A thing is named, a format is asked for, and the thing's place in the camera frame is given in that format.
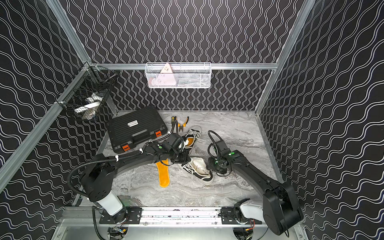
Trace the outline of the orange insole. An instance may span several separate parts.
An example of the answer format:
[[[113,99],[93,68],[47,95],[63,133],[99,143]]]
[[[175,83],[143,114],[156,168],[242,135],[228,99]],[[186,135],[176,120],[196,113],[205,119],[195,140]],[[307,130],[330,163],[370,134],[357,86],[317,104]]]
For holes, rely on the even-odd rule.
[[[186,149],[191,149],[194,146],[195,143],[195,138],[193,137],[188,137],[185,140],[185,148]]]
[[[169,160],[164,160],[156,163],[159,176],[159,185],[162,188],[166,188],[170,184],[170,175],[169,175]]]

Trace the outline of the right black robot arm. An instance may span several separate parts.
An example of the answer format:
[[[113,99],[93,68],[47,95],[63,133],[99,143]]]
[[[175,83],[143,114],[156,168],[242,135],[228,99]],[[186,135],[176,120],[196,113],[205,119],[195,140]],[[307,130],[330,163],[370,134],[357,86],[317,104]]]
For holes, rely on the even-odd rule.
[[[216,132],[209,130],[208,136],[212,143],[208,146],[210,157],[207,169],[221,177],[233,172],[246,180],[263,197],[263,219],[274,234],[287,233],[304,218],[291,184],[280,183],[267,176],[240,151],[230,150]]]

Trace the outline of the black canvas sneaker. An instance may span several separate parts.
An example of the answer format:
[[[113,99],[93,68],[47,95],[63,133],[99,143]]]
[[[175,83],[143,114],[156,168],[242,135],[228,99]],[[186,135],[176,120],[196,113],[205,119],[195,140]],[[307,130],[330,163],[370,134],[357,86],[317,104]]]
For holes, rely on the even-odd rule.
[[[202,128],[199,126],[192,126],[187,133],[183,136],[184,139],[184,149],[190,150],[193,148],[197,140],[200,140],[202,137]]]
[[[207,169],[203,158],[192,157],[188,163],[182,165],[182,169],[203,182],[209,183],[213,180],[213,174]]]

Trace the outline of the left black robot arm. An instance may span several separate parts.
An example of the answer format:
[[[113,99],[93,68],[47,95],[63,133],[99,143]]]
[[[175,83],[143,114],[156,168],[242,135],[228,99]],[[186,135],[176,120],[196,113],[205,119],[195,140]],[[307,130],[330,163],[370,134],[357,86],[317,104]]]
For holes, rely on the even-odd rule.
[[[112,191],[114,179],[131,169],[160,163],[169,160],[172,164],[185,163],[190,160],[186,145],[188,140],[174,132],[178,122],[172,125],[171,132],[163,137],[161,142],[151,141],[144,144],[139,150],[122,155],[101,157],[92,162],[75,167],[67,176],[69,188],[89,199],[98,207],[102,207],[109,216],[117,218],[124,214],[122,201]]]

